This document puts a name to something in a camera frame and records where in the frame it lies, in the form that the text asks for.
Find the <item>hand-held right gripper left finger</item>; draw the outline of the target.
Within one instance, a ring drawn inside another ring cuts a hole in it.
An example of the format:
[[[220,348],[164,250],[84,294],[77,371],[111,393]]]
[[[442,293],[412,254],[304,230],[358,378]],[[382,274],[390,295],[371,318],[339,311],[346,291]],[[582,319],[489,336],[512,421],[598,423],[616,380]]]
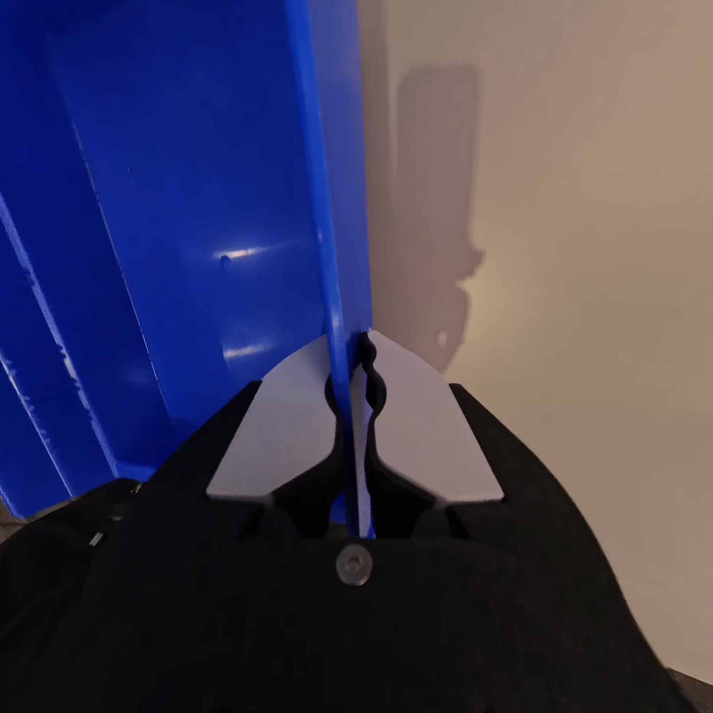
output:
[[[343,487],[345,441],[320,336],[260,382],[207,496],[284,511],[301,536],[323,536]]]

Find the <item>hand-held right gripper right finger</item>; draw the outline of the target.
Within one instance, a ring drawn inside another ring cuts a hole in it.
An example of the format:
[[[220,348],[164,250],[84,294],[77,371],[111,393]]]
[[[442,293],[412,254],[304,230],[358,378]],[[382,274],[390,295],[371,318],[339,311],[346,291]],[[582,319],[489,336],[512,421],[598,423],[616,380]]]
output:
[[[428,511],[504,491],[450,384],[374,329],[360,337],[360,487],[376,538],[408,538]]]

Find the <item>blue plastic bin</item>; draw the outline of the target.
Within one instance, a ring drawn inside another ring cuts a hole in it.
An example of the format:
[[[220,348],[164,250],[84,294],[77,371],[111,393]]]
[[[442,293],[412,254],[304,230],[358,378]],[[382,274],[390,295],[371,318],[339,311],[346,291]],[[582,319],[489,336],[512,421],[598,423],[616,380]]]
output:
[[[1,2],[1,500],[147,479],[371,325],[355,1]]]

